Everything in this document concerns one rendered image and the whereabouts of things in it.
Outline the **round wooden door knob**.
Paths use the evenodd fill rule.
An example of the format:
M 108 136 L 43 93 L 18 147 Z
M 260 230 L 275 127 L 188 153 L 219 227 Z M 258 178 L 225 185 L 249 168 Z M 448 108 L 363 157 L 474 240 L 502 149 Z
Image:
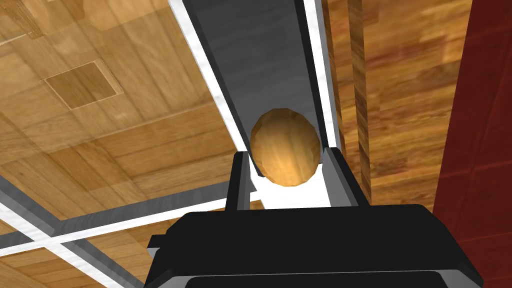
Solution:
M 322 145 L 304 116 L 289 108 L 275 108 L 254 125 L 250 149 L 263 177 L 282 187 L 297 187 L 314 176 Z

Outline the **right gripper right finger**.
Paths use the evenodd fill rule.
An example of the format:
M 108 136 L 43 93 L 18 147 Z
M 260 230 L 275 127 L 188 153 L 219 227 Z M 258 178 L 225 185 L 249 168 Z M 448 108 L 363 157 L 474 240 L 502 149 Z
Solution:
M 368 207 L 368 202 L 353 171 L 337 147 L 323 152 L 322 175 L 332 207 Z

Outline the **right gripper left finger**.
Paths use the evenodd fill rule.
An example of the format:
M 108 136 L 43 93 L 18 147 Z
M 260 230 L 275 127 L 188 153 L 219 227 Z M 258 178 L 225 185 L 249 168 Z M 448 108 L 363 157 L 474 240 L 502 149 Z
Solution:
M 251 192 L 252 181 L 249 153 L 247 151 L 237 151 L 233 156 L 225 210 L 249 210 Z

